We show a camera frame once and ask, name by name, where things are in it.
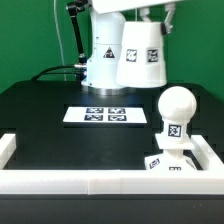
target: white ball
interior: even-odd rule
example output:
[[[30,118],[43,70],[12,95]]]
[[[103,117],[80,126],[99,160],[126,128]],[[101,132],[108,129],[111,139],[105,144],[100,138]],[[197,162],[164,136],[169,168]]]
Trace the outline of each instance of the white ball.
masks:
[[[188,123],[196,111],[197,102],[188,89],[176,86],[161,95],[158,106],[163,120]]]

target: white border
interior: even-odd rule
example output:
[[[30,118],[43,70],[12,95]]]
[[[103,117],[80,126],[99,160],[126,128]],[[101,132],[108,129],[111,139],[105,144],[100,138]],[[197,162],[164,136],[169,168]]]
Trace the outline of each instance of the white border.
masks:
[[[7,139],[4,137],[8,144],[0,151],[7,152],[10,148],[10,155],[15,149],[15,135],[7,136]],[[192,142],[196,158],[204,162],[203,171],[0,170],[0,194],[224,195],[223,163],[201,136],[192,136]]]

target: green background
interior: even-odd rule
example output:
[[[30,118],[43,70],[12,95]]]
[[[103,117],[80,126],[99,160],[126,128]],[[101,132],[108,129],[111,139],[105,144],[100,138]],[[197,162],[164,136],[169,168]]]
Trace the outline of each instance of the green background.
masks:
[[[57,1],[66,64],[77,63],[76,43],[66,11],[70,1]],[[224,101],[224,1],[185,0],[176,6],[173,32],[164,38],[168,81],[200,84]],[[0,0],[0,92],[45,68],[62,64],[53,9],[53,0]],[[133,11],[124,14],[133,20]],[[151,15],[155,21],[164,20],[164,7],[153,7]],[[78,19],[89,57],[88,11]]]

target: black tabletop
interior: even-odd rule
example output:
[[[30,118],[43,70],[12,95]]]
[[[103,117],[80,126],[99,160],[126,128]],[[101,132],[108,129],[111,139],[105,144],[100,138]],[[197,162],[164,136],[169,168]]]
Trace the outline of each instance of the black tabletop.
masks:
[[[188,88],[198,103],[188,134],[202,135],[224,161],[224,104],[199,85],[100,96],[83,92],[75,82],[24,81],[0,95],[0,132],[16,133],[17,141],[5,169],[144,170],[144,157],[161,153],[154,137],[163,129],[159,97],[177,85]],[[69,106],[141,107],[147,123],[65,123]],[[197,221],[192,223],[221,223],[223,206],[222,196],[0,196],[0,211],[13,208],[3,216],[5,223],[14,223],[10,214],[16,210],[27,212],[30,223],[63,223],[56,218],[59,214],[66,223],[75,217],[79,223],[186,223],[189,217]],[[42,219],[47,211],[50,216]]]

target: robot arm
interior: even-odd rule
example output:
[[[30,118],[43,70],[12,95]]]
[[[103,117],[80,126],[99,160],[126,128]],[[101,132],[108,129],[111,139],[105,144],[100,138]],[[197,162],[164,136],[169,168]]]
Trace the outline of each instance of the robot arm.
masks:
[[[98,13],[125,11],[154,5],[169,4],[182,0],[92,0],[94,9]]]

